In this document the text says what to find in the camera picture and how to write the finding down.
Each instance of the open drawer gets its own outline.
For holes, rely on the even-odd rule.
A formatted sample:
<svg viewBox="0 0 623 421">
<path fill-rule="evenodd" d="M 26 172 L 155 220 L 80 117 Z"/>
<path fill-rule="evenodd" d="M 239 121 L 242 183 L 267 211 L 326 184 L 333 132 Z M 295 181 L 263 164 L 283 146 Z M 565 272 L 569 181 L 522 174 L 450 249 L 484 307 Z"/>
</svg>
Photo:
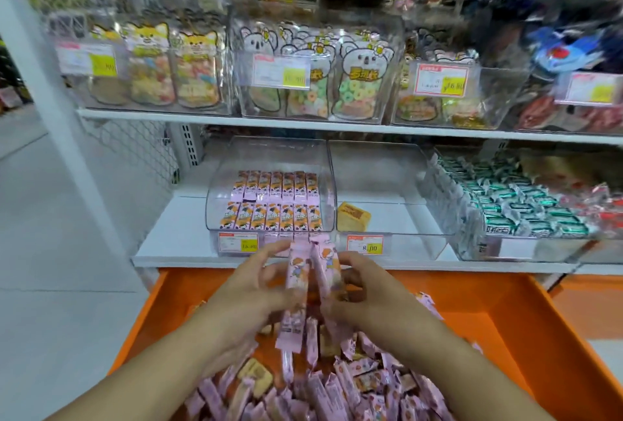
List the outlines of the open drawer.
<svg viewBox="0 0 623 421">
<path fill-rule="evenodd" d="M 111 371 L 184 322 L 192 307 L 230 269 L 164 269 Z M 430 294 L 448 325 L 477 342 L 489 360 L 530 393 L 557 421 L 611 421 L 623 413 L 623 392 L 596 355 L 528 275 L 392 271 L 412 292 Z M 261 336 L 256 357 L 276 375 L 274 338 Z M 304 355 L 295 370 L 304 371 Z"/>
</svg>

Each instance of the floor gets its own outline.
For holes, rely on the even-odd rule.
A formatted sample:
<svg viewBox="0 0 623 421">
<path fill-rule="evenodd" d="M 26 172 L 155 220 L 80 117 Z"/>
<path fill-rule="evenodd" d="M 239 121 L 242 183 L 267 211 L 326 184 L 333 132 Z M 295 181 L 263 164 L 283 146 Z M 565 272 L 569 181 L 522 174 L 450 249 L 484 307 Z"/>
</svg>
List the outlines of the floor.
<svg viewBox="0 0 623 421">
<path fill-rule="evenodd" d="M 0 118 L 0 420 L 39 421 L 105 376 L 147 294 L 36 137 L 36 114 L 11 119 Z M 17 122 L 22 137 L 9 135 Z"/>
</svg>

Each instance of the hand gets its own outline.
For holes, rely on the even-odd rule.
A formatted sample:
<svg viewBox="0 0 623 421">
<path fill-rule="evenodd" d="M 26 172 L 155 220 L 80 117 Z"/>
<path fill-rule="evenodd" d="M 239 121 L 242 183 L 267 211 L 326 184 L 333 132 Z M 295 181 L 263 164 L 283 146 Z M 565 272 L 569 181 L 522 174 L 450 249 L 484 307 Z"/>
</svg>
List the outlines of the hand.
<svg viewBox="0 0 623 421">
<path fill-rule="evenodd" d="M 374 261 L 355 252 L 341 252 L 339 262 L 347 284 L 362 288 L 351 301 L 326 300 L 320 311 L 327 319 L 362 330 L 382 350 L 411 369 L 418 369 L 425 347 L 449 332 L 402 283 Z"/>
<path fill-rule="evenodd" d="M 211 342 L 211 363 L 207 372 L 214 374 L 243 357 L 272 313 L 305 302 L 300 290 L 267 287 L 271 280 L 285 274 L 288 263 L 264 266 L 266 260 L 288 249 L 291 243 L 282 240 L 258 249 L 189 321 L 200 325 L 202 334 Z"/>
</svg>

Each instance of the person's right hand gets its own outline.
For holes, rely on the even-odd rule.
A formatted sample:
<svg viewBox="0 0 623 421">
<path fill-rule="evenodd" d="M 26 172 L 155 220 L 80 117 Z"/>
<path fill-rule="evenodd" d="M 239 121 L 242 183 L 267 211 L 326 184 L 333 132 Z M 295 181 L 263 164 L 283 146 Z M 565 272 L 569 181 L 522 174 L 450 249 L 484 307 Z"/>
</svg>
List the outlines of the person's right hand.
<svg viewBox="0 0 623 421">
<path fill-rule="evenodd" d="M 417 369 L 421 357 L 449 332 L 402 283 L 374 261 L 356 252 L 341 252 L 345 283 L 362 288 L 350 302 L 326 300 L 320 311 L 327 319 L 362 330 L 382 350 Z"/>
</svg>

